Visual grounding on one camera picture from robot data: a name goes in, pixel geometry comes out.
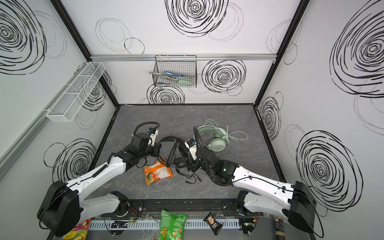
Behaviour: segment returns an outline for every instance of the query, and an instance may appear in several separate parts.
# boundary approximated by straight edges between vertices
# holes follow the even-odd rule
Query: black wire basket
[[[156,55],[153,83],[195,88],[197,82],[196,55]]]

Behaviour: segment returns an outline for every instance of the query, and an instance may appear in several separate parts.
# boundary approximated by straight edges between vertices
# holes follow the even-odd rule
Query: colorful snack bag
[[[219,222],[217,222],[214,217],[212,216],[212,213],[210,212],[208,216],[204,219],[205,222],[208,223],[208,225],[211,227],[212,231],[214,232],[215,236],[218,234],[220,229],[223,227],[223,225]]]
[[[79,223],[72,231],[61,237],[61,240],[85,240],[91,219]]]
[[[144,174],[147,185],[154,181],[173,176],[170,168],[162,165],[159,161],[151,166],[145,167]]]
[[[186,214],[172,214],[161,211],[160,234],[155,240],[182,240]]]

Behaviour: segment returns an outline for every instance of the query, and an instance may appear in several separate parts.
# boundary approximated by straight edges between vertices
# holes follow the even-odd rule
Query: white cable tray
[[[137,220],[135,223],[128,224],[124,228],[112,228],[111,224],[121,220],[92,220],[88,230],[157,230],[160,229],[160,220]],[[239,229],[239,220],[232,219],[216,219],[223,224],[222,229]],[[210,229],[209,225],[204,222],[204,219],[187,219],[184,229]]]
[[[87,63],[46,116],[52,122],[71,122],[104,72],[102,62]]]

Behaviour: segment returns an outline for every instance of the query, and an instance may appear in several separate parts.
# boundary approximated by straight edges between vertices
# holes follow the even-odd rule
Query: black circle drawing
[[[291,124],[284,131],[285,150],[293,160],[296,159],[297,146],[305,135],[305,131],[298,125]]]
[[[24,1],[2,1],[0,73],[10,75],[34,73],[43,64],[45,53],[44,30],[29,6]]]
[[[235,96],[241,92],[237,89],[244,83],[246,73],[243,61],[213,60],[203,69],[202,76],[205,76],[203,83],[212,92],[228,94],[235,92],[231,94]]]
[[[90,130],[97,121],[97,111],[89,111],[86,108],[81,108],[74,117],[76,124],[81,130]]]
[[[285,33],[287,32],[288,27],[291,24],[291,20],[292,19],[288,19],[279,23],[269,33],[267,40],[265,41],[265,46],[268,49],[268,51],[272,53],[277,53],[281,45],[281,42],[283,41]],[[296,56],[297,56],[296,42],[299,39],[302,27],[303,27],[302,22],[299,22],[299,24],[297,25],[296,31],[291,38],[290,44],[285,50],[284,63],[287,65],[293,63],[293,61],[296,59]]]
[[[239,87],[233,89],[232,91],[228,91],[228,90],[229,90],[229,88],[227,89],[228,95],[231,97],[234,97],[234,96],[239,95],[243,91],[243,87],[239,86]]]
[[[280,109],[283,107],[284,98],[281,92],[276,92],[274,97],[267,97],[260,108],[260,115],[269,139],[277,137],[281,127]]]
[[[185,95],[183,91],[171,84],[152,84],[147,90],[147,98],[150,104],[183,104]]]
[[[114,36],[104,33],[107,29],[115,29]],[[127,26],[120,20],[114,18],[100,19],[95,26],[95,33],[99,42],[109,50],[115,52],[126,52],[124,47],[125,39],[131,37]]]
[[[96,23],[95,33],[99,42],[109,50],[130,54],[144,53],[145,46],[142,41],[133,38],[127,26],[118,19],[100,19]]]
[[[95,85],[87,84],[85,86],[86,90],[84,92],[91,92],[88,97],[84,96],[85,102],[83,108],[86,108],[90,111],[98,111],[104,106],[107,101],[106,92],[100,82],[97,82]]]
[[[56,142],[44,152],[45,166],[52,168],[52,182],[67,182],[88,171],[96,147],[87,139],[79,138],[64,145]]]
[[[103,77],[105,81],[107,82],[109,88],[111,89],[113,94],[117,93],[117,88],[112,84],[111,76],[107,73],[107,71],[104,71]],[[104,106],[105,102],[109,100],[107,93],[105,92],[103,86],[98,81],[96,84],[96,80],[90,80],[89,83],[85,86],[84,93],[91,92],[89,96],[80,96],[81,99],[85,99],[85,102],[83,104],[83,108],[88,109],[89,111],[98,111]]]
[[[332,48],[331,77],[346,93],[384,98],[383,9],[384,1],[368,1],[349,20]]]
[[[294,43],[290,43],[287,50],[284,53],[284,63],[289,65],[293,63],[297,56],[297,46]]]
[[[172,26],[188,37],[200,37],[223,21],[228,0],[164,0]]]
[[[127,38],[124,41],[124,48],[130,54],[143,54],[145,51],[145,46],[137,38]]]
[[[56,59],[64,56],[67,50],[67,38],[61,25],[49,14],[41,11],[33,11],[40,24],[43,26],[46,38],[46,53],[48,58]],[[37,43],[39,51],[42,51],[41,43]]]
[[[228,41],[234,38],[243,28],[243,11],[234,3],[228,3],[225,17],[220,25],[208,32],[208,36],[216,41]]]
[[[363,178],[353,154],[326,131],[311,131],[300,141],[296,164],[301,180],[318,203],[335,212],[360,200]]]

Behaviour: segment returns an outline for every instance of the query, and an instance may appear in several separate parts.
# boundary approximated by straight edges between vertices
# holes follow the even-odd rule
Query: gray marble surface
[[[228,124],[229,132],[242,131],[248,134],[248,140],[230,141],[223,151],[217,153],[218,157],[234,161],[257,174],[279,180],[251,105],[122,106],[96,166],[106,162],[111,152],[117,152],[128,145],[134,128],[142,122],[160,123],[157,140],[166,136],[178,136],[186,141],[193,137],[193,126],[201,126],[207,119],[215,120],[219,126]],[[146,127],[141,127],[138,132],[146,130]],[[207,144],[209,137],[205,136],[202,140]],[[168,157],[171,147],[170,142],[164,144],[161,154]],[[176,157],[181,157],[178,150]],[[156,158],[148,157],[148,165],[155,162]],[[104,196],[114,190],[120,191],[129,199],[236,198],[240,190],[212,183],[202,170],[196,171],[202,182],[187,184],[183,180],[188,179],[177,174],[174,168],[171,169],[173,177],[155,181],[147,186],[144,170],[131,168],[99,187],[88,198]]]

